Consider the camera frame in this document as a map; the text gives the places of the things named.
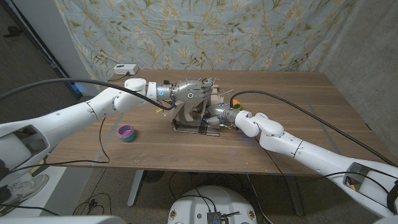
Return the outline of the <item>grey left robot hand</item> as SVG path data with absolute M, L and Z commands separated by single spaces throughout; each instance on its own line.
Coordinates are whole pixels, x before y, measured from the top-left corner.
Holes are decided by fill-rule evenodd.
M 211 80 L 184 80 L 176 85 L 156 83 L 158 100 L 175 100 L 196 104 L 211 95 L 213 82 Z

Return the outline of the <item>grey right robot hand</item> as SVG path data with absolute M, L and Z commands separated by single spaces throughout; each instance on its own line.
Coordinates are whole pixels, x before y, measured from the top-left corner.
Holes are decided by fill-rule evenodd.
M 218 103 L 207 107 L 204 120 L 210 126 L 232 128 L 239 113 L 239 110 L 230 107 L 228 103 Z

